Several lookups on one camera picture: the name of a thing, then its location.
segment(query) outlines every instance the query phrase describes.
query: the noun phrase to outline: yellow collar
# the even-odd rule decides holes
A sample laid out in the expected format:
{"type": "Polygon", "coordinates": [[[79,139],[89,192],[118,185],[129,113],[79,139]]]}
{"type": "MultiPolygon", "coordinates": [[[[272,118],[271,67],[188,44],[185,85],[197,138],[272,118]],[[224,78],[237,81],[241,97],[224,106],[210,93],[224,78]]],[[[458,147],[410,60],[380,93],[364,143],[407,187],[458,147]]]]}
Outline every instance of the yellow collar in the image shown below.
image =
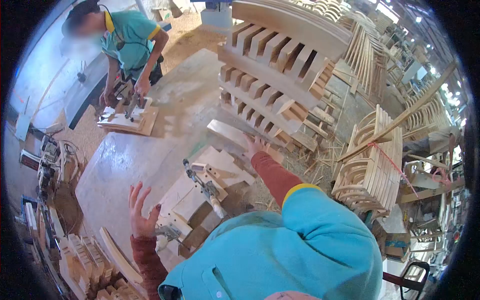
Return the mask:
{"type": "Polygon", "coordinates": [[[113,26],[112,16],[107,11],[105,11],[105,26],[110,33],[115,30],[115,26],[113,26]]]}

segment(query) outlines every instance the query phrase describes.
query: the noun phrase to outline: black earphone cord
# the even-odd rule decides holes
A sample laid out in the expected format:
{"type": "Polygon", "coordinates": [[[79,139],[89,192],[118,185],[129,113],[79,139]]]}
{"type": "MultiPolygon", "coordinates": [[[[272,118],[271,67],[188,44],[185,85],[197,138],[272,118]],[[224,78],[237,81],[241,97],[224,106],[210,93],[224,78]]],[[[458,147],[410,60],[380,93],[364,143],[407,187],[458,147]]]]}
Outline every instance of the black earphone cord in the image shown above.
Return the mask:
{"type": "MultiPolygon", "coordinates": [[[[105,5],[103,5],[103,4],[99,4],[99,6],[105,7],[105,9],[107,10],[108,14],[110,15],[110,18],[112,19],[112,24],[113,24],[112,14],[111,14],[110,11],[108,10],[108,8],[107,8],[105,5]]],[[[139,45],[144,46],[145,49],[147,49],[148,55],[150,56],[150,49],[149,49],[148,46],[147,46],[147,45],[148,45],[148,39],[145,40],[145,44],[146,44],[146,45],[144,45],[144,44],[142,44],[142,43],[139,43],[139,42],[126,42],[124,39],[120,38],[119,34],[117,33],[117,31],[116,31],[115,29],[114,29],[113,31],[115,32],[115,35],[117,36],[118,40],[121,41],[120,44],[117,44],[117,43],[115,44],[115,46],[116,46],[116,48],[117,48],[117,51],[120,51],[120,50],[123,48],[123,46],[126,45],[126,44],[139,44],[139,45]]],[[[135,31],[133,31],[133,34],[135,34],[139,39],[142,39],[141,37],[138,36],[138,34],[137,34],[135,31]]]]}

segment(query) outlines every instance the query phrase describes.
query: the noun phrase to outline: person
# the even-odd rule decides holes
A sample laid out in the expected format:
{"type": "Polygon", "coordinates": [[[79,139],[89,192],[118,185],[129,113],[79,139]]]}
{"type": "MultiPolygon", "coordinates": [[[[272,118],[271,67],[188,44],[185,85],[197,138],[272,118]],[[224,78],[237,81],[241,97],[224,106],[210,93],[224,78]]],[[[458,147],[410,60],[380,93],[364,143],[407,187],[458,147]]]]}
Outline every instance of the person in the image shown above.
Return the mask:
{"type": "Polygon", "coordinates": [[[445,160],[446,152],[450,154],[450,170],[453,162],[453,149],[460,145],[463,148],[462,131],[455,125],[442,128],[439,131],[431,132],[427,137],[418,141],[403,142],[403,164],[416,160],[408,156],[408,154],[417,155],[421,157],[429,157],[433,154],[443,154],[445,160]]]}
{"type": "Polygon", "coordinates": [[[160,63],[168,34],[139,11],[101,11],[98,0],[78,3],[62,25],[64,36],[100,42],[108,58],[108,74],[100,104],[113,104],[111,94],[119,67],[123,80],[131,80],[141,99],[162,77],[160,63]]]}
{"type": "Polygon", "coordinates": [[[244,155],[282,214],[256,211],[221,223],[170,273],[152,236],[161,205],[142,217],[151,188],[130,187],[133,259],[149,299],[376,299],[383,273],[372,233],[319,187],[274,161],[263,140],[247,141],[244,155]]]}

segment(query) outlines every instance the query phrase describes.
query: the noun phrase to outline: rust-colored sleeve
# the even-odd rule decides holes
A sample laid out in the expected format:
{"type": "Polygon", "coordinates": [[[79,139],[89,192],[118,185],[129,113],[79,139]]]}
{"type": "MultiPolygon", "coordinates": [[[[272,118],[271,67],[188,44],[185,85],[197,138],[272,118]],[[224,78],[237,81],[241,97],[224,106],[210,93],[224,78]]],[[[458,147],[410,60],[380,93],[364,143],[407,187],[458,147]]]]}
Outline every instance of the rust-colored sleeve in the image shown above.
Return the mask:
{"type": "Polygon", "coordinates": [[[294,186],[303,183],[300,178],[285,170],[266,152],[258,152],[252,157],[252,166],[264,180],[276,203],[280,208],[285,195],[294,186]]]}
{"type": "Polygon", "coordinates": [[[155,252],[156,237],[138,237],[130,236],[132,244],[133,260],[140,269],[140,275],[144,280],[142,286],[146,289],[149,300],[159,300],[158,286],[168,275],[167,270],[160,261],[160,257],[155,252]]]}

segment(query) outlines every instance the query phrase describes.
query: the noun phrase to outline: pink rope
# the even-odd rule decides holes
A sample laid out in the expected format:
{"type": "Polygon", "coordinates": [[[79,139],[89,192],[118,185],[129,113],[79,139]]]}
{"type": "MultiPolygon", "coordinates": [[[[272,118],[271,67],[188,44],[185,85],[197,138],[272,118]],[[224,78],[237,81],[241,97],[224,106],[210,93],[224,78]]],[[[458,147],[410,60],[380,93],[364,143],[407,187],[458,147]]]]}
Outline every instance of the pink rope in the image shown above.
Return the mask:
{"type": "Polygon", "coordinates": [[[378,150],[380,150],[380,153],[382,153],[383,155],[385,155],[386,158],[388,158],[388,160],[390,161],[390,163],[394,166],[394,168],[400,173],[400,175],[403,177],[403,179],[405,179],[405,181],[407,182],[408,186],[412,189],[413,193],[415,194],[415,196],[418,198],[418,194],[417,192],[415,191],[415,189],[413,188],[413,185],[410,183],[410,181],[408,180],[408,178],[405,176],[405,174],[402,172],[402,170],[397,167],[397,165],[393,162],[393,160],[391,158],[388,157],[388,155],[374,142],[370,142],[368,143],[368,146],[373,146],[375,148],[377,148],[378,150]]]}
{"type": "Polygon", "coordinates": [[[450,184],[452,184],[452,182],[448,179],[448,176],[445,173],[444,168],[437,167],[437,170],[435,170],[435,172],[432,175],[432,180],[435,181],[435,182],[441,182],[441,183],[443,183],[447,186],[450,186],[450,184]],[[435,180],[435,175],[438,173],[439,170],[440,170],[440,174],[442,175],[442,178],[440,180],[435,180]]]}

